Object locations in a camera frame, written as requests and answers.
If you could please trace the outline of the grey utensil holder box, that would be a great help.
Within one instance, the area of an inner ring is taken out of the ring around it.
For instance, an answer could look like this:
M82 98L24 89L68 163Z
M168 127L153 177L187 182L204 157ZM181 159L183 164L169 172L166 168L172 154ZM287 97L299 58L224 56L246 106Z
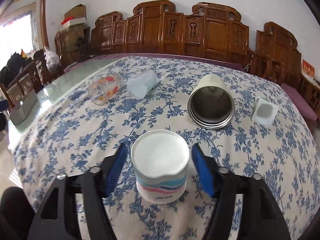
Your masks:
M10 98L8 100L10 106L7 112L12 123L14 125L21 124L29 116L37 101L38 98L34 90L29 91L17 102Z

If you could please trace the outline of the cream steel tumbler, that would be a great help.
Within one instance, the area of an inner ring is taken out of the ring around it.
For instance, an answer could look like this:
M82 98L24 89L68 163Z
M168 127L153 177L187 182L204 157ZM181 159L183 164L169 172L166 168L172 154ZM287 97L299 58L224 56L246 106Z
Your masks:
M214 130L231 122L235 103L221 77L208 74L190 94L187 110L191 120L197 125Z

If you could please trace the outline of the white plastic bag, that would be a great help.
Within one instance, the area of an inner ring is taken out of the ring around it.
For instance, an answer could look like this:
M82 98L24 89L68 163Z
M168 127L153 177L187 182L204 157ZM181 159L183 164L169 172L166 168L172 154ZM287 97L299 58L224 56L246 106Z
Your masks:
M56 72L61 67L59 56L57 53L51 51L47 46L44 47L44 58L47 69L50 73Z

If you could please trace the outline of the frosted translucent plastic cup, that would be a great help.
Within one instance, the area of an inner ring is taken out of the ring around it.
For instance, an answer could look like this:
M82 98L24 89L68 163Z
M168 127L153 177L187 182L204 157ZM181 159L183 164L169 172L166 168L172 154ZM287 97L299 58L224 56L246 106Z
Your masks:
M129 79L127 89L137 98L144 98L157 84L157 74L153 70L146 70Z

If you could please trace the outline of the carved wooden sofa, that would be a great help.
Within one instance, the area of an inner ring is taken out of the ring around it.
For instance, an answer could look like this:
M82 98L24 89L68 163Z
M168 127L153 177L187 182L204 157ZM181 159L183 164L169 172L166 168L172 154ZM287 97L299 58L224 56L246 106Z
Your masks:
M156 0L139 3L127 19L117 11L100 16L91 48L99 54L173 54L245 66L249 27L233 7L200 2L185 15L171 1Z

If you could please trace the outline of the red desk calendar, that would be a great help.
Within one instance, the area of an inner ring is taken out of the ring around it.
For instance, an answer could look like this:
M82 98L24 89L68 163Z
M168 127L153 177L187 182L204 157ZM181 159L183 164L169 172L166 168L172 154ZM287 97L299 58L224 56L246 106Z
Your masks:
M315 77L315 68L307 61L302 61L302 74L306 79L312 81Z

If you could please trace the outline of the wooden chair at left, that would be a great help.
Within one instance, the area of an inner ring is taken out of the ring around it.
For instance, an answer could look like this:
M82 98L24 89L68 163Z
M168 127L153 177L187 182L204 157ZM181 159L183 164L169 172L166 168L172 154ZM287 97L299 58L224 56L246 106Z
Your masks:
M17 105L15 97L10 95L9 89L16 85L22 96L25 96L29 90L25 91L22 86L22 79L27 77L31 81L32 90L39 92L45 84L52 81L52 74L48 71L44 49L34 53L33 59L23 57L18 53L13 53L5 67L1 70L1 91L8 101L9 109Z

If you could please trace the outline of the cardboard box stack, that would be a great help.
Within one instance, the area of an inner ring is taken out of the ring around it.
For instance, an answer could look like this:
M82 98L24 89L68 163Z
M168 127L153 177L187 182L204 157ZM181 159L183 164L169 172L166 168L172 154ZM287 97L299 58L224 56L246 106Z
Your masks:
M69 53L79 51L86 43L84 32L86 20L86 6L83 4L76 5L65 13L57 37L60 55L67 56Z

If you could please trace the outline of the floral printed glass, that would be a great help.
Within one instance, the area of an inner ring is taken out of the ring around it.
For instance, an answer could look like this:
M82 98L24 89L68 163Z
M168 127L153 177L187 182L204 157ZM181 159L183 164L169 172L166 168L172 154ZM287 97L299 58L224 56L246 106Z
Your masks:
M102 106L123 87L123 84L123 77L119 73L107 74L89 85L88 96L96 105Z

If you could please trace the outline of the white square plastic cup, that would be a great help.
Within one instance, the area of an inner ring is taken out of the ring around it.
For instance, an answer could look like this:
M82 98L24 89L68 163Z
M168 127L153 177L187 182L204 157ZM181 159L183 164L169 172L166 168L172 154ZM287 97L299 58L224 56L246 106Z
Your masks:
M278 105L269 102L267 98L257 97L251 120L259 125L270 126L275 120L278 110Z

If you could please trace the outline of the blue floral tablecloth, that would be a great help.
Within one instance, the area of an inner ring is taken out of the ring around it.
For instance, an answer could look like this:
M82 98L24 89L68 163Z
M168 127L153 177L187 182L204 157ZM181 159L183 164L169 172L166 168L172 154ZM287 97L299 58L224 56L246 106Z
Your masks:
M289 96L200 62L101 68L13 156L30 239L299 239L319 211L319 151Z

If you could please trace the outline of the striped paper cup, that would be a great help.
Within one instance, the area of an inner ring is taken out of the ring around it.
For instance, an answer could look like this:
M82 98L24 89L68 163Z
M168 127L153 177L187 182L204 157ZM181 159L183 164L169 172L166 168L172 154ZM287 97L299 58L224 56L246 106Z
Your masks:
M131 147L140 195L154 204L178 200L187 186L189 147L177 133L165 129L139 136Z

